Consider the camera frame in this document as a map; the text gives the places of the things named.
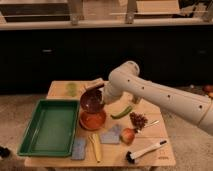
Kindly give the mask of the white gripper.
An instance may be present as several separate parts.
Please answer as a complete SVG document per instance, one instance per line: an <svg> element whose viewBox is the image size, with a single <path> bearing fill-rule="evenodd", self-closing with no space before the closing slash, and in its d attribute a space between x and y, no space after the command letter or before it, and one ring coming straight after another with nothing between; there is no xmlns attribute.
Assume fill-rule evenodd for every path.
<svg viewBox="0 0 213 171"><path fill-rule="evenodd" d="M119 100L123 95L123 90L112 85L111 83L106 83L102 91L102 101L105 104L111 104Z"/></svg>

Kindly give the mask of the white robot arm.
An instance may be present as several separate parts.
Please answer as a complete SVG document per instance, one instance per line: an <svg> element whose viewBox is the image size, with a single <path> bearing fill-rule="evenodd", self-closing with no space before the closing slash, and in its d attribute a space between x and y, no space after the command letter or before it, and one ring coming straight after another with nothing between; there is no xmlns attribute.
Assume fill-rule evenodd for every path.
<svg viewBox="0 0 213 171"><path fill-rule="evenodd" d="M213 100L209 97L146 81L139 77L140 68L126 61L113 69L103 89L103 101L113 103L128 92L136 98L174 112L213 136Z"/></svg>

